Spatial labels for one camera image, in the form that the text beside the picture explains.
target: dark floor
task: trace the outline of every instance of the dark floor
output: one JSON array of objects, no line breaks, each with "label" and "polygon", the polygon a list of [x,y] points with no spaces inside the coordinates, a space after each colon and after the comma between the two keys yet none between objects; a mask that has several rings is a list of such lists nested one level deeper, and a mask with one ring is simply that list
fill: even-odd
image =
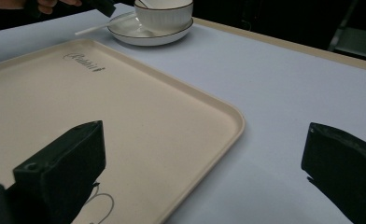
[{"label": "dark floor", "polygon": [[[356,0],[194,0],[193,16],[306,46],[328,49]],[[134,0],[115,1],[133,5]],[[34,19],[22,10],[0,10],[0,30],[92,9],[57,4],[52,15]],[[359,0],[348,25],[366,30],[366,0]]]}]

